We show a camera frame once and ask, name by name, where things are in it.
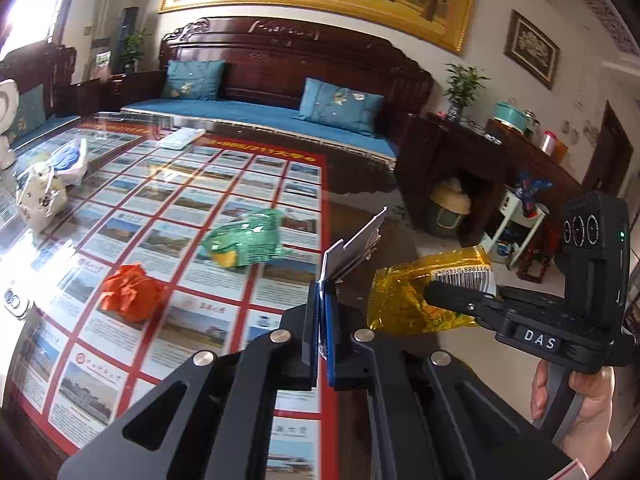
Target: wooden door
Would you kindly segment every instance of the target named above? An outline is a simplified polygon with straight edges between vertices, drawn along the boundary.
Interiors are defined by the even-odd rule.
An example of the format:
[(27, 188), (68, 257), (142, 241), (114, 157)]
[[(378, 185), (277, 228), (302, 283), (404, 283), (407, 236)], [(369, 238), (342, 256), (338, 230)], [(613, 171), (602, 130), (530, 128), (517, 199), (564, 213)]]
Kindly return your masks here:
[(617, 195), (633, 152), (634, 149), (620, 121), (607, 103), (598, 143), (582, 181), (584, 191), (599, 190)]

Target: small framed picture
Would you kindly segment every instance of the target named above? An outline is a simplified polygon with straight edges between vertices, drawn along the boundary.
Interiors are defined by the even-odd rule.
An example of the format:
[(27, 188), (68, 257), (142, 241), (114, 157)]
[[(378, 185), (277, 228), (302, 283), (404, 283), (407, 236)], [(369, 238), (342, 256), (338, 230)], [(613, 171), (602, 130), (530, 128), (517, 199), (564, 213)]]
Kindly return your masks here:
[(103, 52), (102, 54), (96, 54), (94, 65), (94, 77), (100, 78), (102, 81), (107, 81), (110, 77), (109, 61), (111, 59), (111, 52)]
[(547, 88), (553, 87), (560, 49), (516, 10), (511, 13), (511, 26), (504, 54), (528, 70)]

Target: green plastic bag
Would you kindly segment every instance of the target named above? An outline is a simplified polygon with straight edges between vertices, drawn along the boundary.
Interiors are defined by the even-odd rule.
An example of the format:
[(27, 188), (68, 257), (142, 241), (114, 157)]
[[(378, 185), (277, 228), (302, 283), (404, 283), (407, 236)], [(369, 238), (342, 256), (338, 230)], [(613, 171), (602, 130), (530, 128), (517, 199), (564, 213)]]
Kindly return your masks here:
[(258, 209), (212, 229), (201, 245), (222, 267), (267, 262), (290, 252), (280, 244), (281, 224), (282, 211)]

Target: blue seat cushion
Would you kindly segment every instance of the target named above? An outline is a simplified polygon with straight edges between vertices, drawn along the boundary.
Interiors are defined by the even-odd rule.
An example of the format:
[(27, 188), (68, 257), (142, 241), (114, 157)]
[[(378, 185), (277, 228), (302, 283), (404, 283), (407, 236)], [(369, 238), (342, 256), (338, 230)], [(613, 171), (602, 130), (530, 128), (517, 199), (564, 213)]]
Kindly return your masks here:
[(275, 106), (255, 105), (240, 101), (196, 101), (190, 99), (151, 99), (123, 107), (161, 114), (175, 114), (204, 119), (221, 119), (239, 123), (261, 124), (287, 132), (341, 142), (356, 148), (396, 158), (395, 146), (380, 137), (366, 137), (347, 130), (309, 123), (296, 119), (298, 110)]
[(62, 117), (62, 118), (57, 118), (56, 116), (52, 116), (46, 121), (44, 121), (44, 124), (39, 128), (36, 128), (32, 132), (29, 132), (28, 134), (15, 139), (14, 142), (11, 143), (10, 147), (16, 150), (17, 148), (20, 148), (21, 146), (27, 144), (28, 142), (31, 142), (32, 140), (37, 139), (38, 137), (41, 137), (43, 135), (46, 135), (49, 132), (52, 132), (56, 128), (59, 128), (60, 126), (65, 126), (66, 124), (72, 123), (73, 121), (78, 119), (80, 119), (79, 115), (73, 115), (73, 116)]

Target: metal screw cap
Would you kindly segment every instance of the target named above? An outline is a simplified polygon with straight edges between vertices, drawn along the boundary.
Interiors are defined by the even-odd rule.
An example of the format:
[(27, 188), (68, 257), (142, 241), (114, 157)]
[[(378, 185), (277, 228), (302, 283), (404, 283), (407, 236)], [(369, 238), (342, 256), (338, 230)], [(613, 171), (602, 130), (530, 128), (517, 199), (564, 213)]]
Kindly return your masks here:
[(361, 343), (368, 343), (369, 341), (373, 341), (374, 337), (375, 335), (373, 333), (373, 330), (369, 330), (368, 328), (361, 328), (353, 333), (353, 338)]
[(274, 343), (286, 343), (291, 339), (291, 332), (289, 332), (289, 330), (277, 329), (271, 332), (270, 339)]
[(193, 356), (193, 364), (195, 364), (196, 366), (207, 366), (211, 364), (215, 359), (216, 355), (213, 352), (203, 350), (202, 352), (198, 352)]
[(451, 362), (451, 355), (444, 350), (435, 351), (431, 354), (431, 362), (436, 366), (447, 366)]

